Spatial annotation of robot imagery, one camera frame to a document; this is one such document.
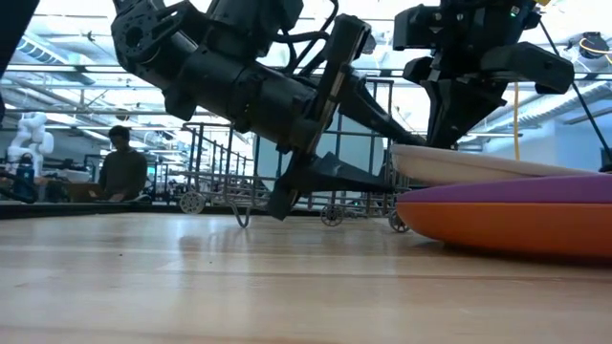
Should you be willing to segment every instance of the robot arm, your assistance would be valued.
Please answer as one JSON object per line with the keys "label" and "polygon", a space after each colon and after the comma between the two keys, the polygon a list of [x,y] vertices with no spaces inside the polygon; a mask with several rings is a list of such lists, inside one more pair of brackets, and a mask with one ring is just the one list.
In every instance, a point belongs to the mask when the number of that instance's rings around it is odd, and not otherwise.
{"label": "robot arm", "polygon": [[[338,0],[330,1],[335,5],[331,20],[338,12]],[[293,151],[268,203],[269,212],[278,219],[288,215],[302,194],[392,191],[387,183],[333,154],[316,156],[321,133],[331,124],[335,111],[398,143],[446,147],[466,134],[477,118],[503,105],[500,96],[508,72],[521,67],[516,61],[524,54],[498,48],[515,43],[532,24],[528,19],[533,16],[528,13],[535,4],[531,0],[442,0],[440,13],[420,6],[396,18],[396,49],[437,52],[432,58],[409,63],[404,73],[423,85],[431,97],[425,142],[406,132],[378,105],[366,91],[364,78],[351,67],[368,44],[371,31],[355,16],[337,16],[329,34],[325,29],[330,21],[320,32],[290,35],[301,14],[302,0],[213,0],[207,12],[197,11],[187,1],[169,7],[163,0],[114,3],[117,17],[111,30],[118,61],[127,72],[162,89],[169,114],[190,120],[196,107],[202,106],[231,121],[240,133],[253,131],[275,142],[279,152]],[[504,11],[513,14],[511,5],[519,7],[519,20],[498,20]],[[431,18],[444,19],[433,23],[435,31]],[[300,58],[318,39],[326,40],[324,49],[294,75]],[[293,44],[300,41],[311,41],[310,48],[296,58]],[[273,42],[289,45],[292,58],[285,69],[256,62],[268,54]],[[554,67],[545,74],[549,78],[552,74],[566,76],[567,65],[538,52],[538,63],[544,67],[520,69],[521,77],[534,77],[534,71],[548,67]],[[323,62],[322,76],[313,76],[312,71]],[[564,85],[549,82],[545,86],[560,90]]]}
{"label": "robot arm", "polygon": [[[51,154],[54,150],[54,136],[45,131],[46,121],[47,116],[41,113],[27,114],[19,120],[17,135],[7,150],[9,172],[14,172],[24,154],[30,154],[33,157],[34,176],[40,177],[43,156]],[[28,148],[22,147],[27,142],[30,142]]]}

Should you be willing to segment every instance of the dark t-shirt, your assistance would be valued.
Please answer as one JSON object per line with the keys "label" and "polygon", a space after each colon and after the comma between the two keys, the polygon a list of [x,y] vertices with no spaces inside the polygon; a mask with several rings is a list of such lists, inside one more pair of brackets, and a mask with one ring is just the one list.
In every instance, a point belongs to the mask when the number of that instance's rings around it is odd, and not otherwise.
{"label": "dark t-shirt", "polygon": [[135,199],[146,183],[146,158],[135,150],[110,153],[104,159],[98,183],[106,197],[121,193],[125,200]]}

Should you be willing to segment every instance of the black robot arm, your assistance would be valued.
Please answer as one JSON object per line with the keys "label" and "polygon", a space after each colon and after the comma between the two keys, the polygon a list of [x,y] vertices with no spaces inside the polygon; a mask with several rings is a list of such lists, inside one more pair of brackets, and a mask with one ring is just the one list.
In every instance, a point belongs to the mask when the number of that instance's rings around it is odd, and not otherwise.
{"label": "black robot arm", "polygon": [[404,78],[430,100],[427,145],[449,148],[475,124],[506,104],[510,81],[533,81],[541,94],[564,94],[574,66],[528,43],[517,43],[540,20],[535,0],[441,0],[395,17],[393,48],[430,49],[408,62]]}
{"label": "black robot arm", "polygon": [[[336,17],[329,34],[289,35],[301,0],[217,0],[206,13],[187,1],[166,7],[161,0],[115,0],[115,6],[112,34],[119,63],[163,90],[169,114],[190,120],[202,106],[231,121],[236,131],[253,131],[275,142],[279,152],[293,152],[268,204],[275,218],[283,219],[300,196],[315,191],[392,190],[332,154],[315,154],[339,107],[392,140],[419,143],[376,104],[351,68],[371,32],[355,16]],[[325,47],[298,75],[291,74],[295,61],[284,70],[256,61],[274,41],[314,39],[325,39]],[[312,76],[322,62],[322,76]]]}

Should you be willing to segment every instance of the orange plate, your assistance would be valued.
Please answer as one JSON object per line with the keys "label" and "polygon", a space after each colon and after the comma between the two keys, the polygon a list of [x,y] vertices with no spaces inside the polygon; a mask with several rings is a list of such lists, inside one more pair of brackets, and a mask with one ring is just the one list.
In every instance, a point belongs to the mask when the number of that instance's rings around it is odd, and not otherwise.
{"label": "orange plate", "polygon": [[452,245],[612,258],[612,204],[397,204],[417,233]]}

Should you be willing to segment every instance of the white plate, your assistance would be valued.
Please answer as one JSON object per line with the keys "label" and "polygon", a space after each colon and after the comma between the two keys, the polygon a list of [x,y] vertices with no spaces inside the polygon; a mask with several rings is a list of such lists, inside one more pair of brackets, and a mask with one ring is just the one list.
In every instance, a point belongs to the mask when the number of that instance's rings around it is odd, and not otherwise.
{"label": "white plate", "polygon": [[578,176],[597,172],[541,163],[456,152],[447,149],[391,146],[393,166],[401,174],[430,185],[495,182],[516,178]]}

